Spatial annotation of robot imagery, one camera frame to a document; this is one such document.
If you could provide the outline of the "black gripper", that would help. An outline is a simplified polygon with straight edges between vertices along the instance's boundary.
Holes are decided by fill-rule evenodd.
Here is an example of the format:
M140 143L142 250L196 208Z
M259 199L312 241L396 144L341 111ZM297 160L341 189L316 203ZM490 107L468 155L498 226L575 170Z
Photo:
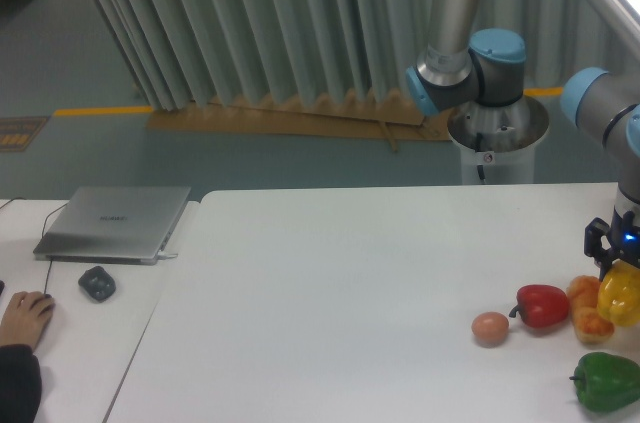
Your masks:
M611 223L594 218L585 228L584 254L593 258L602 282L615 260L639 267L639 214L614 211Z

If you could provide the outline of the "black sleeved forearm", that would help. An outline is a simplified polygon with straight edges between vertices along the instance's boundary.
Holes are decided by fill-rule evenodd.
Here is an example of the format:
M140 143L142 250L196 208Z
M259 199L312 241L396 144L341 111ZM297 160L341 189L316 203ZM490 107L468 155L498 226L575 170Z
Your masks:
M23 344L1 347L1 421L35 421L42 398L38 358Z

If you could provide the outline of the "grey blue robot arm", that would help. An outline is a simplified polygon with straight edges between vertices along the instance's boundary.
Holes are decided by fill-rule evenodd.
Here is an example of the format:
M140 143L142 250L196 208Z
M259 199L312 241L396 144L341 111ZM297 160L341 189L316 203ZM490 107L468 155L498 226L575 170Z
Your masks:
M639 0L589 0L632 51L639 48ZM433 0L428 43L406 72L418 108L449 113L448 131L462 153L463 179L485 183L498 165L509 182L532 178L526 153L545 136L549 118L524 94L523 39L503 29L473 30L479 0ZM584 252L602 272L614 261L639 262L639 79L600 68L575 74L560 99L566 117L621 166L609 221L593 220Z

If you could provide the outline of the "person's bare hand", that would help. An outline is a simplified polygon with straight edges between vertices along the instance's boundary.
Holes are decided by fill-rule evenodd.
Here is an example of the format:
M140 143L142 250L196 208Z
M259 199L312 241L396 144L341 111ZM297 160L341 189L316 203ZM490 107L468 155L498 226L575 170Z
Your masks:
M45 331L39 323L42 292L19 292L9 300L1 319L1 346L22 345L34 351Z

